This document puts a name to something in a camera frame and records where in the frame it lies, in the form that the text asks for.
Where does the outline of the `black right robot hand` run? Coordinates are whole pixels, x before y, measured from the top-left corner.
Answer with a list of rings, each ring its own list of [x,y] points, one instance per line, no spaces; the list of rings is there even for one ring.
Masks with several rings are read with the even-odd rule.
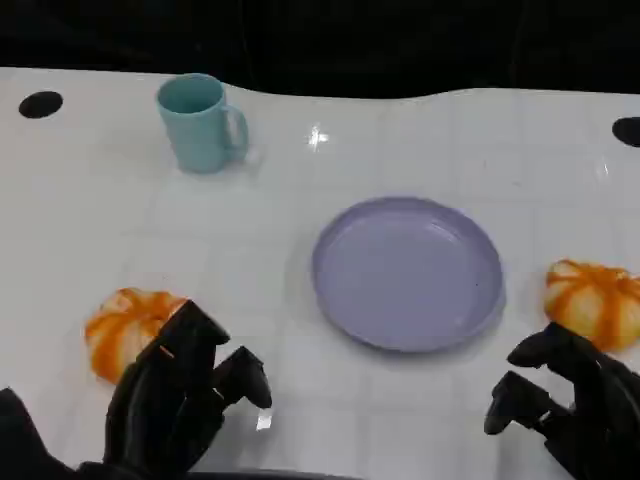
[[[484,420],[488,435],[516,422],[545,438],[554,459],[575,479],[639,477],[639,375],[589,340],[551,323],[509,354],[518,367],[547,367],[570,381],[571,407],[513,372],[494,386]]]

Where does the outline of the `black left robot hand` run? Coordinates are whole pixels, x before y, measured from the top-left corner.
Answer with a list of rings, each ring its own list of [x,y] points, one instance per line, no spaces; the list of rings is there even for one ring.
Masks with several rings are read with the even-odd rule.
[[[242,399],[272,406],[262,361],[188,300],[119,380],[106,416],[103,461],[145,479],[184,476],[211,446],[225,410]]]

